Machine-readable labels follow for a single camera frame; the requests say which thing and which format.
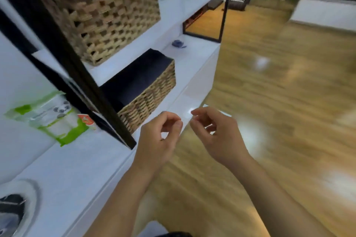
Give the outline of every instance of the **navy blue cloth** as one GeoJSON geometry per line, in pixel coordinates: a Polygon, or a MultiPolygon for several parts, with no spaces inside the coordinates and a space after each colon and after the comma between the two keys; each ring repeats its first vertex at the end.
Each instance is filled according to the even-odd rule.
{"type": "Polygon", "coordinates": [[[116,112],[149,87],[169,66],[171,58],[149,49],[100,88],[116,112]]]}

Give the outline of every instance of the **left hand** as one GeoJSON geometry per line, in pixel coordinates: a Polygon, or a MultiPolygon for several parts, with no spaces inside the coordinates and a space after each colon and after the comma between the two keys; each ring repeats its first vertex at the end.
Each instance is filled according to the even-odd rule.
{"type": "Polygon", "coordinates": [[[154,176],[172,157],[182,127],[180,117],[169,111],[144,124],[132,166],[154,176]],[[166,139],[161,132],[168,132],[166,139]]]}

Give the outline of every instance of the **woven basket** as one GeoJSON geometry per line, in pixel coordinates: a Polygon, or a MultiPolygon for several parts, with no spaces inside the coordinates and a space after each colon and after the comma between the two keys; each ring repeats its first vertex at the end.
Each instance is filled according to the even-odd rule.
{"type": "Polygon", "coordinates": [[[134,133],[175,86],[176,73],[172,59],[166,70],[145,91],[118,112],[127,130],[134,133]]]}
{"type": "Polygon", "coordinates": [[[158,22],[158,0],[42,0],[79,57],[97,66],[158,22]]]}

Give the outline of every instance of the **forearm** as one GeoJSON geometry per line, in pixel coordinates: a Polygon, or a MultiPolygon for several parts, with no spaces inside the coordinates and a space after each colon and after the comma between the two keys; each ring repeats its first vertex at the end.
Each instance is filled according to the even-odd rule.
{"type": "Polygon", "coordinates": [[[89,236],[131,237],[140,200],[152,178],[151,173],[131,166],[93,222],[89,236]]]}
{"type": "Polygon", "coordinates": [[[230,168],[271,237],[335,237],[274,181],[251,157],[230,168]]]}

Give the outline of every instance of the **wooden floor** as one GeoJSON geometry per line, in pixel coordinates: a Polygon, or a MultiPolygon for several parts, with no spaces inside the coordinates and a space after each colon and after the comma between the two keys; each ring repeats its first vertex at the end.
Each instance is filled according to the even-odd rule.
{"type": "MultiPolygon", "coordinates": [[[[215,35],[221,13],[208,11],[189,31],[215,35]]],[[[325,226],[355,236],[356,36],[288,18],[229,10],[205,103],[238,120],[253,157],[325,226]]],[[[151,220],[194,237],[268,236],[243,187],[190,127],[149,187],[135,234],[151,220]]]]}

